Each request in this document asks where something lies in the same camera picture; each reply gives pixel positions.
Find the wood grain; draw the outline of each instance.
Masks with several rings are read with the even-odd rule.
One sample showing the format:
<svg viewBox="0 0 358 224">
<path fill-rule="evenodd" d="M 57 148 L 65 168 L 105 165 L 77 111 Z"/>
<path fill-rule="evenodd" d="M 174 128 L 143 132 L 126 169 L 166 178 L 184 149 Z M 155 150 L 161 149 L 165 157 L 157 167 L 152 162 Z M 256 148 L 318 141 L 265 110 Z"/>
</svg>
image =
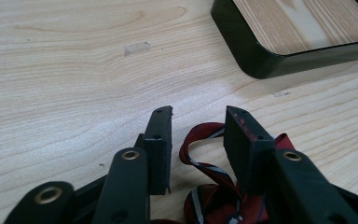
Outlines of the wood grain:
<svg viewBox="0 0 358 224">
<path fill-rule="evenodd" d="M 358 42 L 354 0 L 234 0 L 259 43 L 287 55 Z"/>
<path fill-rule="evenodd" d="M 0 223 L 39 184 L 78 189 L 105 175 L 163 105 L 174 114 L 172 194 L 153 197 L 153 218 L 184 222 L 185 196 L 212 183 L 178 150 L 194 125 L 223 122 L 226 105 L 250 111 L 270 133 L 287 132 L 329 180 L 358 194 L 358 62 L 250 78 L 212 3 L 0 0 Z M 221 139 L 191 153 L 229 170 Z"/>
</svg>

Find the tabletop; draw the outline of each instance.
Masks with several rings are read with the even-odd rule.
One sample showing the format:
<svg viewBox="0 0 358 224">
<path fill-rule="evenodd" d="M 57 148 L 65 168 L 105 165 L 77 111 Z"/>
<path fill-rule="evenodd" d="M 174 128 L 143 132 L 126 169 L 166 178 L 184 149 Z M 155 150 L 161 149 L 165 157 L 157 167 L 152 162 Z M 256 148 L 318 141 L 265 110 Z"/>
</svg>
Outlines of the tabletop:
<svg viewBox="0 0 358 224">
<path fill-rule="evenodd" d="M 329 181 L 358 194 L 358 61 L 258 80 L 236 64 L 210 15 L 213 0 L 0 0 L 0 222 L 30 189 L 76 189 L 106 175 L 151 112 L 173 107 L 172 193 L 152 218 L 184 222 L 183 203 L 213 183 L 183 165 L 196 124 L 226 106 L 288 133 Z M 192 157 L 228 170 L 222 139 Z"/>
</svg>

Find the light wood surface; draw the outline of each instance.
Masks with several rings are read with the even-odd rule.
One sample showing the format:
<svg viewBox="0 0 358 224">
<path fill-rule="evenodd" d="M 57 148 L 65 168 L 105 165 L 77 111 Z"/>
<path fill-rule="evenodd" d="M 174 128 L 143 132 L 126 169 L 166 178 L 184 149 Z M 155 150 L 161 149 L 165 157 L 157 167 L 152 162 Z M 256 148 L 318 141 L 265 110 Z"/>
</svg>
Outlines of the light wood surface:
<svg viewBox="0 0 358 224">
<path fill-rule="evenodd" d="M 355 0 L 234 0 L 259 43 L 287 55 L 358 42 Z"/>
<path fill-rule="evenodd" d="M 0 222 L 30 189 L 105 175 L 150 113 L 173 106 L 172 194 L 152 217 L 184 221 L 185 196 L 212 180 L 178 150 L 196 124 L 250 111 L 287 132 L 336 185 L 358 194 L 358 62 L 256 80 L 237 66 L 212 0 L 0 0 Z M 216 139 L 192 152 L 229 170 Z"/>
</svg>

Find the plaid fabric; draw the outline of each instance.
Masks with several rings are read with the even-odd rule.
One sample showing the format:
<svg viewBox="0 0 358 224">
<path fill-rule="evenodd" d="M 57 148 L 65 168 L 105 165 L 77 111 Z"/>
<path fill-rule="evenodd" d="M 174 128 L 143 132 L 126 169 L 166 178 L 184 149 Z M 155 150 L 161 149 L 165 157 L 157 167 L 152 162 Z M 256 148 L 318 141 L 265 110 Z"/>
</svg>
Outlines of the plaid fabric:
<svg viewBox="0 0 358 224">
<path fill-rule="evenodd" d="M 190 158 L 188 151 L 191 143 L 221 137 L 223 134 L 223 123 L 202 123 L 188 133 L 180 148 L 179 157 L 182 163 L 193 165 L 216 183 L 198 186 L 187 195 L 184 205 L 187 222 L 197 224 L 269 223 L 264 196 L 241 194 L 224 170 Z M 295 149 L 285 133 L 275 139 L 275 145 L 277 149 Z M 154 220 L 152 223 L 178 224 L 169 220 Z"/>
</svg>

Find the wooden table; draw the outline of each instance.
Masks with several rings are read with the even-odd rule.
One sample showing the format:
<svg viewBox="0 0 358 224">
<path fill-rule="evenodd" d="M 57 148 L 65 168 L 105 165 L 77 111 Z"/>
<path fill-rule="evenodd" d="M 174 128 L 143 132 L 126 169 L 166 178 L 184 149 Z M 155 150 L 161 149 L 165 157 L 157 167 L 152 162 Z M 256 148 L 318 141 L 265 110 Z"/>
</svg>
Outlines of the wooden table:
<svg viewBox="0 0 358 224">
<path fill-rule="evenodd" d="M 185 196 L 212 183 L 178 159 L 194 125 L 226 105 L 286 132 L 334 184 L 358 194 L 358 62 L 256 80 L 237 66 L 212 0 L 0 1 L 0 222 L 30 189 L 76 189 L 105 175 L 115 153 L 173 106 L 172 194 L 152 218 L 184 221 Z M 192 156 L 229 170 L 222 140 Z"/>
</svg>

